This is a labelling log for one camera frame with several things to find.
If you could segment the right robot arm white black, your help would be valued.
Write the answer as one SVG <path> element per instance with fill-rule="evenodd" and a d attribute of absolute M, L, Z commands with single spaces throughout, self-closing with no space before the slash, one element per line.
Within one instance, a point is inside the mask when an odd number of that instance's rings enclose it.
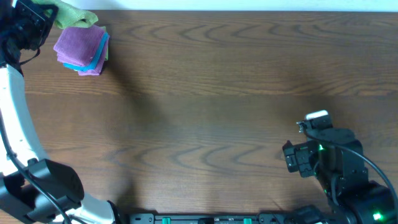
<path fill-rule="evenodd" d="M 283 145 L 287 169 L 318 180 L 335 222 L 397 223 L 397 193 L 352 130 L 335 128 L 327 117 L 297 124 L 307 140 Z"/>

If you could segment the green microfiber cloth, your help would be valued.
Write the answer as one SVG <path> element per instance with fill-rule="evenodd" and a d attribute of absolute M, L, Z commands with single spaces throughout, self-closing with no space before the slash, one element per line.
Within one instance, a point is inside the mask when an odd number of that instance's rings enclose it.
<path fill-rule="evenodd" d="M 54 24 L 59 29 L 69 27 L 89 28 L 98 22 L 98 16 L 95 13 L 79 9 L 61 0 L 32 0 L 32 2 L 41 6 L 57 6 L 58 12 Z"/>

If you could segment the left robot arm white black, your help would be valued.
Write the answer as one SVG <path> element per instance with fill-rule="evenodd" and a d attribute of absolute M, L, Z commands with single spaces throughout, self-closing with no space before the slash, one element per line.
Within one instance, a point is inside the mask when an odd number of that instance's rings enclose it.
<path fill-rule="evenodd" d="M 21 52 L 40 53 L 52 26 L 89 27 L 96 16 L 62 1 L 1 2 L 1 209 L 22 223 L 124 223 L 114 203 L 83 190 L 49 159 L 25 100 Z"/>

